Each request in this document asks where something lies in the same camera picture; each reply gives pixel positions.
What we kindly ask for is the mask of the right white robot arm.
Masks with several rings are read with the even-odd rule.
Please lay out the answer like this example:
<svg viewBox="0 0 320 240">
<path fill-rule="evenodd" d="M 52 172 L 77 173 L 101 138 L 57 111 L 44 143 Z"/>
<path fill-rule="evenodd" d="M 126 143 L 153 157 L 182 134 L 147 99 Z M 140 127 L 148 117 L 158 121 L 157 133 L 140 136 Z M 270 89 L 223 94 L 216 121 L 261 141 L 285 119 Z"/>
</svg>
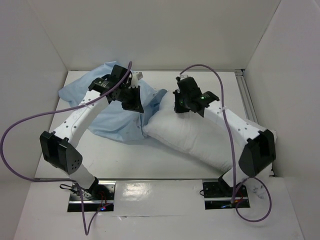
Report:
<svg viewBox="0 0 320 240">
<path fill-rule="evenodd" d="M 247 178 L 256 177 L 276 159 L 275 136 L 268 130 L 255 127 L 222 104 L 222 99 L 210 91 L 202 92 L 195 79 L 190 76 L 177 77 L 174 111 L 194 112 L 227 130 L 232 142 L 242 153 L 232 164 L 231 170 L 219 178 L 218 190 L 230 196 L 236 185 Z"/>
</svg>

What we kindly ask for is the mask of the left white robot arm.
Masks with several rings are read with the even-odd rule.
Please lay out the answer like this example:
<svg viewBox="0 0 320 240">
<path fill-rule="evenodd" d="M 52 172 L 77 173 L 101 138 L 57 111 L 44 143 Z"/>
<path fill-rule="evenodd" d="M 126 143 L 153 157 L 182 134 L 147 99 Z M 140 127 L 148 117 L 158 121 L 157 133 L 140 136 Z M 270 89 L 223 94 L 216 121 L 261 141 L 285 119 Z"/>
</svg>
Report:
<svg viewBox="0 0 320 240">
<path fill-rule="evenodd" d="M 78 143 L 93 120 L 112 101 L 120 102 L 123 110 L 144 112 L 138 84 L 142 78 L 141 72 L 132 73 L 127 68 L 115 65 L 110 74 L 91 82 L 80 104 L 60 126 L 40 135 L 44 160 L 67 174 L 88 200 L 108 190 L 83 165 L 83 157 L 77 151 Z"/>
</svg>

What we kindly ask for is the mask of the white pillow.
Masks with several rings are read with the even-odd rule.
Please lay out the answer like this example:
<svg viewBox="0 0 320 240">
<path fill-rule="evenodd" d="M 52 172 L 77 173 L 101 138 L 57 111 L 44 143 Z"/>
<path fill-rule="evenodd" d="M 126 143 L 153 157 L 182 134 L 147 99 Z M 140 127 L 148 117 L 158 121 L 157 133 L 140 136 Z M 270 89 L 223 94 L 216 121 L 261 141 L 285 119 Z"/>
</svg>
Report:
<svg viewBox="0 0 320 240">
<path fill-rule="evenodd" d="M 192 111 L 175 113 L 175 97 L 167 92 L 143 131 L 161 143 L 233 175 L 231 144 L 225 127 Z"/>
</svg>

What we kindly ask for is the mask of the light blue pillowcase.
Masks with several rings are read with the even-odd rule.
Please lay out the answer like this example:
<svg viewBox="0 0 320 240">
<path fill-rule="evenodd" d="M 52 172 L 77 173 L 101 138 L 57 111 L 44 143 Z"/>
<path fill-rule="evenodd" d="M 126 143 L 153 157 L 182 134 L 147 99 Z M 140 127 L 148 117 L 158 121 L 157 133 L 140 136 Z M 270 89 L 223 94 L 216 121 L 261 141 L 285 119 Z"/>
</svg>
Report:
<svg viewBox="0 0 320 240">
<path fill-rule="evenodd" d="M 58 91 L 59 97 L 71 107 L 84 98 L 89 85 L 98 77 L 110 74 L 117 61 L 105 62 Z M 147 137 L 143 127 L 159 111 L 166 89 L 155 89 L 144 80 L 139 81 L 140 99 L 144 113 L 128 111 L 119 101 L 112 101 L 91 123 L 88 129 L 95 135 L 118 142 L 138 141 Z"/>
</svg>

